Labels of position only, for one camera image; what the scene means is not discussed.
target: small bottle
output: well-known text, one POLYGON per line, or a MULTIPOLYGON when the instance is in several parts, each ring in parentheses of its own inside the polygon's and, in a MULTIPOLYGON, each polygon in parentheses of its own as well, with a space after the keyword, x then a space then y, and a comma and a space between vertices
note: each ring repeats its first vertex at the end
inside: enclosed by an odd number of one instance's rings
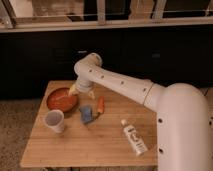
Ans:
POLYGON ((136 152, 136 155, 139 156, 145 151, 148 150, 141 136, 139 136, 133 125, 127 123, 125 119, 121 120, 121 124, 124 127, 124 133, 129 140, 133 150, 136 152))

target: wooden table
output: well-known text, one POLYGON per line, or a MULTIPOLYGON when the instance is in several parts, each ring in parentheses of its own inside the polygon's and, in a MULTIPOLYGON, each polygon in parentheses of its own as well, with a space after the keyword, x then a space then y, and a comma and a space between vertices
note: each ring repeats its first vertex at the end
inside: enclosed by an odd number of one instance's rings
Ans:
POLYGON ((47 96, 72 81, 51 81, 42 100, 31 136, 21 160, 22 167, 155 166, 157 165, 156 114, 138 103, 95 84, 96 99, 79 95, 78 106, 65 114, 66 130, 55 134, 43 124, 49 111, 47 96), (96 110, 99 96, 105 97, 105 113, 88 125, 81 122, 82 105, 96 110), (149 151, 136 157, 121 126, 127 119, 143 137, 149 151))

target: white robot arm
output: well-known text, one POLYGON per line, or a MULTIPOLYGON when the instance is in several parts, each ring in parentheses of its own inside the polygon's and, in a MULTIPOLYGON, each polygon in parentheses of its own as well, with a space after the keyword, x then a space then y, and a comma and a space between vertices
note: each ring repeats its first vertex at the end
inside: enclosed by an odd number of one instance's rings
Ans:
POLYGON ((159 171, 213 171, 209 108, 199 90, 180 83, 165 88, 104 70, 101 65, 96 53, 75 64, 77 90, 88 92, 96 82, 155 111, 159 171))

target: paper cup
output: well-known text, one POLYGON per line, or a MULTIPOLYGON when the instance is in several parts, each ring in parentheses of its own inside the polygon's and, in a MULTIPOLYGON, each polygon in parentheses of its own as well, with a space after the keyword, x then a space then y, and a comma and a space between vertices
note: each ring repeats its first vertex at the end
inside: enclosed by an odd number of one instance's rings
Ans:
POLYGON ((51 110, 44 117, 44 124, 56 133, 64 131, 64 113, 60 110, 51 110))

